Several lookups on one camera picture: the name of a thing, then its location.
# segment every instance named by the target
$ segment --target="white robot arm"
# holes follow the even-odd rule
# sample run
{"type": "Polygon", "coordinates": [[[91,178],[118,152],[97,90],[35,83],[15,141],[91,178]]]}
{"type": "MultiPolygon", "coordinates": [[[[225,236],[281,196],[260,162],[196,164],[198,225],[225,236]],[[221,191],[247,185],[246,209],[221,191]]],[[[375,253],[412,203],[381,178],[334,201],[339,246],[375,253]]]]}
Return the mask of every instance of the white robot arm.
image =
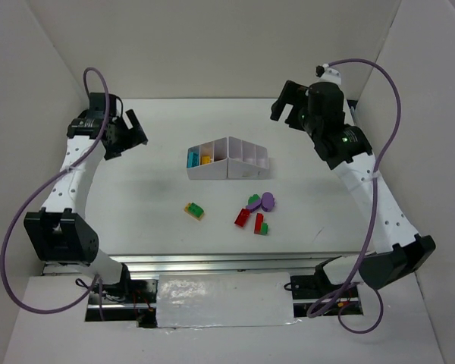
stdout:
{"type": "MultiPolygon", "coordinates": [[[[414,272],[435,250],[430,236],[421,237],[398,206],[384,178],[372,171],[376,158],[364,133],[344,123],[344,94],[340,73],[326,64],[317,67],[321,82],[303,86],[287,81],[271,107],[278,121],[286,104],[293,108],[285,121],[289,127],[306,131],[320,158],[342,180],[369,222],[372,213],[372,179],[378,178],[378,205],[372,243],[375,252],[365,255],[352,283],[365,282],[378,290],[414,272]]],[[[340,257],[322,263],[315,276],[323,291],[342,284],[358,256],[340,257]]]]}
{"type": "MultiPolygon", "coordinates": [[[[110,95],[110,105],[118,99],[110,95]]],[[[105,117],[105,94],[90,93],[89,109],[74,119],[67,129],[67,151],[61,169],[69,173],[60,178],[38,212],[28,212],[24,226],[44,262],[73,265],[93,278],[102,278],[105,291],[122,297],[131,289],[126,265],[111,259],[99,248],[97,233],[86,223],[86,201],[100,161],[121,155],[125,150],[146,144],[147,138],[133,110],[126,111],[129,129],[116,107],[110,108],[109,122],[102,142],[78,167],[71,165],[88,152],[105,117]]]]}

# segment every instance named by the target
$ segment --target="toy block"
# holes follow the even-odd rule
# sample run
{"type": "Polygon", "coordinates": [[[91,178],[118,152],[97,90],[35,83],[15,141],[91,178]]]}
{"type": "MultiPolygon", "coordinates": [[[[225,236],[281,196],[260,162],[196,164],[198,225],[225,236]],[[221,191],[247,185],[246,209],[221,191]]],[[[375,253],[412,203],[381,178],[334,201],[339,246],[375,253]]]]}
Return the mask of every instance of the toy block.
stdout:
{"type": "Polygon", "coordinates": [[[241,209],[240,214],[237,216],[236,221],[234,222],[240,228],[244,228],[244,225],[248,221],[249,218],[249,210],[241,209]]]}
{"type": "Polygon", "coordinates": [[[187,203],[187,206],[185,206],[184,211],[199,221],[204,216],[204,210],[202,209],[202,207],[200,207],[199,205],[196,205],[193,202],[187,203]]]}
{"type": "Polygon", "coordinates": [[[263,225],[263,214],[256,214],[256,222],[255,222],[255,234],[261,233],[261,228],[263,225]]]}
{"type": "Polygon", "coordinates": [[[261,208],[264,212],[270,212],[275,207],[275,198],[270,192],[263,193],[261,198],[261,208]]]}
{"type": "Polygon", "coordinates": [[[259,232],[260,235],[266,235],[268,233],[268,224],[263,222],[261,224],[261,231],[259,232]]]}
{"type": "Polygon", "coordinates": [[[211,157],[209,157],[208,155],[204,155],[201,159],[200,159],[200,164],[201,165],[207,165],[208,163],[211,162],[211,157]]]}
{"type": "Polygon", "coordinates": [[[187,168],[197,167],[199,165],[199,155],[195,152],[189,152],[187,158],[187,168]]]}
{"type": "Polygon", "coordinates": [[[248,205],[246,205],[246,210],[249,212],[254,212],[261,207],[262,200],[259,198],[258,195],[252,195],[248,199],[248,205]]]}

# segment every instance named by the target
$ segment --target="white table surface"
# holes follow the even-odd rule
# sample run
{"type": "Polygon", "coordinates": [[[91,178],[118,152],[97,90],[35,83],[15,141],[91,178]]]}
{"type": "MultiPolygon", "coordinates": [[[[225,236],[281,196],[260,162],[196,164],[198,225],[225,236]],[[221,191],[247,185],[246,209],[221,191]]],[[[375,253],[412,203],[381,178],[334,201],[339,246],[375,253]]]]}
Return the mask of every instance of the white table surface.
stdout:
{"type": "MultiPolygon", "coordinates": [[[[333,252],[360,249],[367,224],[306,133],[269,119],[273,99],[125,100],[148,138],[98,167],[86,220],[108,254],[333,252]],[[189,180],[187,148],[237,137],[268,149],[268,180],[189,180]],[[249,196],[275,195],[268,236],[234,225],[249,196]],[[202,206],[201,222],[184,212],[202,206]]],[[[346,107],[347,123],[352,123],[346,107]]]]}
{"type": "MultiPolygon", "coordinates": [[[[81,292],[74,277],[33,277],[24,301],[50,309],[81,292]]],[[[360,330],[374,322],[378,304],[367,286],[359,294],[365,315],[344,320],[360,330]]],[[[366,335],[346,332],[335,317],[274,327],[172,330],[136,328],[133,322],[85,322],[86,301],[56,315],[21,310],[4,364],[443,364],[415,276],[385,287],[381,295],[384,319],[366,335]]]]}

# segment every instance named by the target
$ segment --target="purple cable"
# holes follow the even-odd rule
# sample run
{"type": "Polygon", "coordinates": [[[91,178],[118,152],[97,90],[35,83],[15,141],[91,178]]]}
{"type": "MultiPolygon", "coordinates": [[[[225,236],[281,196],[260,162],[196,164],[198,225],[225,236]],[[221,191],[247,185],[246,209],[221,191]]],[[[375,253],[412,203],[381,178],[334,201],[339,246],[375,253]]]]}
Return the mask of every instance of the purple cable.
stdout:
{"type": "MultiPolygon", "coordinates": [[[[396,137],[397,131],[400,128],[400,122],[401,122],[401,98],[400,94],[397,91],[396,84],[394,83],[393,79],[391,76],[384,70],[383,67],[381,67],[379,64],[376,64],[373,61],[368,61],[367,59],[362,59],[362,58],[348,58],[348,59],[341,59],[339,61],[331,62],[328,64],[329,67],[336,66],[338,64],[344,64],[344,63],[364,63],[372,66],[373,68],[376,68],[378,71],[380,71],[384,77],[386,77],[386,80],[388,80],[389,84],[391,85],[391,88],[393,89],[394,92],[394,97],[396,98],[396,107],[397,107],[397,113],[396,113],[396,122],[394,123],[394,129],[393,132],[391,133],[388,141],[385,143],[383,146],[381,152],[379,153],[378,157],[376,158],[374,168],[372,170],[373,173],[378,171],[379,165],[381,164],[381,160],[384,157],[384,154],[387,152],[389,146],[392,144],[394,138],[396,137]]],[[[362,245],[362,249],[359,253],[359,256],[357,257],[356,263],[354,264],[352,270],[349,273],[349,276],[345,280],[345,282],[342,284],[342,287],[340,287],[338,290],[335,290],[334,292],[331,292],[324,297],[318,299],[315,303],[313,303],[310,308],[307,310],[306,315],[310,318],[314,318],[320,315],[325,314],[335,303],[336,301],[342,296],[342,294],[350,289],[351,281],[353,280],[354,276],[356,275],[357,271],[359,270],[362,261],[364,260],[364,256],[366,255],[367,249],[369,247],[369,243],[371,241],[372,233],[374,232],[374,226],[375,226],[375,221],[376,221],[376,212],[378,210],[378,179],[373,178],[372,179],[372,210],[371,210],[371,218],[369,219],[369,227],[367,230],[366,238],[364,239],[364,244],[362,245]],[[331,300],[326,303],[321,309],[317,310],[316,312],[313,312],[315,307],[319,306],[322,304],[322,301],[324,299],[327,299],[329,297],[332,297],[331,300]]],[[[354,334],[367,334],[368,332],[373,331],[378,327],[378,325],[381,323],[382,316],[384,313],[384,304],[382,302],[381,295],[379,294],[378,291],[376,291],[376,295],[378,296],[379,300],[379,307],[380,307],[380,312],[379,312],[379,317],[376,321],[376,323],[371,326],[370,328],[366,330],[353,330],[351,328],[348,328],[341,320],[340,318],[340,312],[339,312],[339,322],[342,324],[342,326],[354,333],[354,334]]]]}
{"type": "MultiPolygon", "coordinates": [[[[93,152],[93,150],[96,148],[96,146],[98,145],[98,143],[101,141],[101,137],[103,135],[103,132],[105,131],[105,128],[106,128],[106,125],[108,124],[108,116],[109,116],[109,93],[108,93],[108,86],[106,85],[106,81],[105,81],[105,78],[103,77],[103,75],[101,74],[101,72],[99,72],[96,68],[94,67],[88,67],[86,70],[84,70],[84,74],[83,74],[83,81],[84,81],[84,88],[86,90],[86,93],[89,95],[89,90],[88,90],[88,85],[87,85],[87,81],[86,81],[86,75],[90,72],[90,71],[93,71],[94,73],[96,73],[99,77],[99,79],[101,80],[101,83],[103,85],[103,89],[105,91],[105,118],[103,119],[103,122],[101,124],[101,129],[99,130],[99,133],[98,133],[98,136],[96,137],[94,143],[91,145],[91,147],[88,149],[88,151],[86,153],[84,153],[81,157],[78,158],[78,160],[76,160],[72,165],[71,167],[77,167],[78,165],[80,165],[86,158],[88,158],[88,156],[93,152]]],[[[58,180],[59,178],[63,177],[64,175],[66,175],[67,173],[69,172],[69,169],[68,168],[64,168],[62,169],[62,171],[60,171],[59,173],[57,173],[55,176],[49,178],[41,187],[39,187],[36,191],[34,191],[26,200],[25,202],[22,204],[22,206],[18,209],[18,211],[15,213],[14,217],[12,218],[12,221],[10,223],[10,225],[8,226],[8,229],[7,229],[7,232],[5,233],[5,237],[3,239],[3,244],[2,244],[2,250],[0,252],[0,277],[2,278],[2,283],[3,283],[3,286],[5,288],[5,291],[7,292],[8,296],[11,298],[12,301],[14,301],[14,303],[19,306],[21,309],[25,309],[26,311],[28,312],[31,312],[31,313],[37,313],[37,314],[40,314],[40,315],[50,315],[52,313],[59,313],[59,312],[63,312],[67,309],[70,309],[71,307],[74,307],[76,306],[79,302],[81,302],[82,300],[84,300],[88,295],[89,293],[93,290],[94,286],[96,285],[96,283],[99,283],[100,284],[100,289],[102,288],[102,281],[101,281],[101,278],[98,276],[98,275],[95,275],[95,277],[93,278],[93,281],[91,282],[91,285],[88,287],[88,289],[86,290],[86,292],[83,293],[83,295],[81,295],[81,297],[79,297],[77,300],[75,300],[74,302],[66,305],[66,306],[63,306],[63,307],[59,307],[57,309],[36,309],[34,307],[30,307],[28,305],[26,305],[25,303],[23,303],[22,301],[19,300],[19,298],[17,296],[15,296],[15,293],[14,291],[11,289],[10,287],[10,284],[8,282],[8,277],[7,277],[7,272],[5,270],[5,254],[7,252],[7,246],[8,246],[8,242],[10,240],[10,236],[12,234],[12,231],[14,230],[14,227],[18,221],[18,219],[20,218],[20,216],[22,215],[22,213],[25,211],[25,209],[27,208],[27,206],[43,191],[45,190],[49,185],[51,185],[53,182],[55,182],[56,180],[58,180]]],[[[101,312],[101,303],[99,304],[99,308],[100,308],[100,315],[101,317],[103,318],[102,316],[102,312],[101,312]]]]}

